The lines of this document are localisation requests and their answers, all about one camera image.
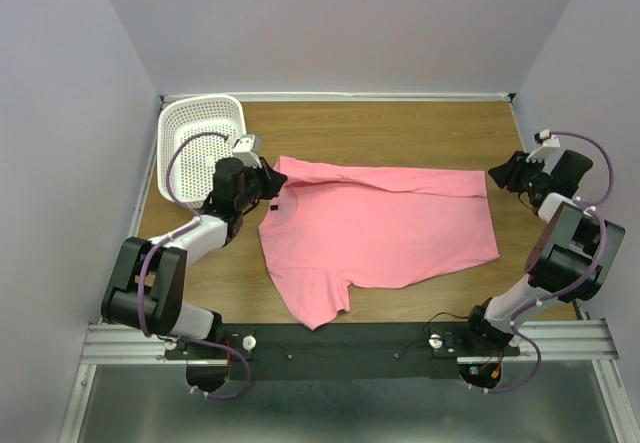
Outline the white perforated plastic basket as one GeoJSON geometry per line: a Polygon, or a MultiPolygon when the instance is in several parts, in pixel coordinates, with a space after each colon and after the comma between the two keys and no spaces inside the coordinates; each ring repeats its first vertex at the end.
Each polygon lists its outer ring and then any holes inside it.
{"type": "Polygon", "coordinates": [[[232,155],[232,144],[245,132],[242,105],[230,95],[202,95],[169,104],[158,120],[161,195],[201,207],[212,189],[215,163],[232,155]]]}

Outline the pink t shirt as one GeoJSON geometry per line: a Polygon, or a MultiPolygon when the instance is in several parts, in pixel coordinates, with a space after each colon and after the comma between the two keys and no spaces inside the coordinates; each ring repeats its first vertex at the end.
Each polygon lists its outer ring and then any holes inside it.
{"type": "Polygon", "coordinates": [[[349,289],[402,289],[498,258],[481,171],[353,167],[281,156],[287,181],[259,226],[269,275],[315,330],[349,289]]]}

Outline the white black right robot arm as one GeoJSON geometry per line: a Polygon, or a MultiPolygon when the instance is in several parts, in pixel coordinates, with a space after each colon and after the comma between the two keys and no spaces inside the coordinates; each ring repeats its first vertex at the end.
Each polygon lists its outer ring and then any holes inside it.
{"type": "Polygon", "coordinates": [[[524,276],[506,293],[473,308],[467,323],[470,341],[501,351],[527,320],[559,303],[588,301],[604,285],[626,230],[598,219],[593,208],[578,202],[579,183],[592,166],[590,158],[565,150],[545,172],[542,160],[516,151],[488,171],[499,188],[526,195],[546,227],[524,276]]]}

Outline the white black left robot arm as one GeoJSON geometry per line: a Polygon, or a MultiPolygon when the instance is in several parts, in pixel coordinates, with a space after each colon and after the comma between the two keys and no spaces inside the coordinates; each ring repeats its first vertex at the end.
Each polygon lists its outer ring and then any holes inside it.
{"type": "Polygon", "coordinates": [[[190,222],[160,237],[122,243],[102,299],[102,318],[146,336],[222,344],[221,315],[184,300],[187,268],[229,244],[244,216],[276,198],[286,182],[263,158],[256,168],[234,157],[218,161],[212,191],[190,222]]]}

